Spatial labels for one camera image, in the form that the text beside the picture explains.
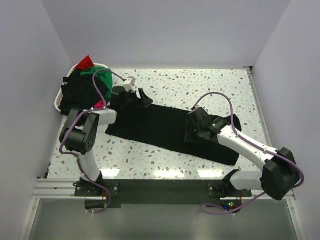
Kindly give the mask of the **black t-shirt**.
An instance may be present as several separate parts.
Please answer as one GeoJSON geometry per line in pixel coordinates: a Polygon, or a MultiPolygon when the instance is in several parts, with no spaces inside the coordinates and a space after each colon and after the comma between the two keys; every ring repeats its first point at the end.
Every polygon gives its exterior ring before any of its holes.
{"type": "Polygon", "coordinates": [[[169,151],[235,166],[240,154],[219,144],[185,142],[187,110],[150,105],[147,108],[126,109],[117,115],[116,122],[105,133],[125,140],[136,141],[169,151]]]}

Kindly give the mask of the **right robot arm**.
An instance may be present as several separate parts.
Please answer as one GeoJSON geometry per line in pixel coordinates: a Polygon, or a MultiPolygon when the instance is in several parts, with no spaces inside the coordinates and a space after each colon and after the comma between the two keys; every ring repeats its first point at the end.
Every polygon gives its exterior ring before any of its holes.
{"type": "Polygon", "coordinates": [[[243,135],[234,126],[234,119],[213,118],[202,107],[188,113],[185,141],[212,142],[226,147],[259,169],[258,172],[237,169],[228,173],[215,188],[221,197],[233,197],[242,190],[257,190],[280,201],[303,180],[294,155],[289,149],[284,147],[278,150],[243,135]]]}

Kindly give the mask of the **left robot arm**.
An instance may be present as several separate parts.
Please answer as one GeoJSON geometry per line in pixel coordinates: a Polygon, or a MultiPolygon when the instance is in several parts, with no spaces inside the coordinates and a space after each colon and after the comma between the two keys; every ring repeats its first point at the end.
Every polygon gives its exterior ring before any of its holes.
{"type": "Polygon", "coordinates": [[[145,109],[153,103],[142,88],[132,91],[116,86],[112,89],[110,103],[106,106],[90,110],[70,110],[59,136],[59,151],[76,158],[81,179],[87,182],[85,189],[92,196],[99,196],[104,190],[104,184],[99,181],[102,173],[93,153],[98,127],[113,125],[118,113],[123,110],[145,109]]]}

